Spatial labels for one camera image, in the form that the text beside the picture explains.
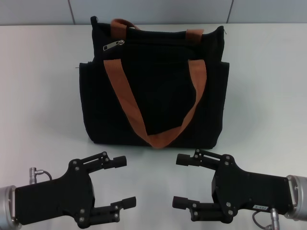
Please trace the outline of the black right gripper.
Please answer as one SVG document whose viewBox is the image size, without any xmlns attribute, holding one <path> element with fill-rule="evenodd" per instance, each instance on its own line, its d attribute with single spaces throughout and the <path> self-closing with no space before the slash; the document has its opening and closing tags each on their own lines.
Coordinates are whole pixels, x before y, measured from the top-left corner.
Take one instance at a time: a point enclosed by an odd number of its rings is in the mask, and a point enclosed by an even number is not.
<svg viewBox="0 0 307 230">
<path fill-rule="evenodd" d="M 227 214 L 230 209 L 237 214 L 241 209 L 269 212 L 275 208 L 283 215 L 293 207 L 286 177 L 244 171 L 237 166 L 232 156 L 196 149 L 193 156 L 178 154 L 176 164 L 215 170 L 212 180 L 215 203 L 173 197 L 172 207 L 188 209 L 192 221 L 223 222 L 224 213 Z"/>
</svg>

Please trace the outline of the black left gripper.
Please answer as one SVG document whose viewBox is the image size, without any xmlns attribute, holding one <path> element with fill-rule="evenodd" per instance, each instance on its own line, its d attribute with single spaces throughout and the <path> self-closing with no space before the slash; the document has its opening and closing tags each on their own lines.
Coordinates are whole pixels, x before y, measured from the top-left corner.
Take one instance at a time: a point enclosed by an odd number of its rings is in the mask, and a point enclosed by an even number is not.
<svg viewBox="0 0 307 230">
<path fill-rule="evenodd" d="M 89 173 L 127 165 L 125 156 L 110 159 L 103 151 L 83 160 L 71 160 L 60 178 L 18 187 L 15 190 L 15 217 L 22 225 L 61 216 L 74 218 L 79 228 L 120 221 L 120 211 L 136 207 L 136 197 L 109 206 L 94 207 Z"/>
</svg>

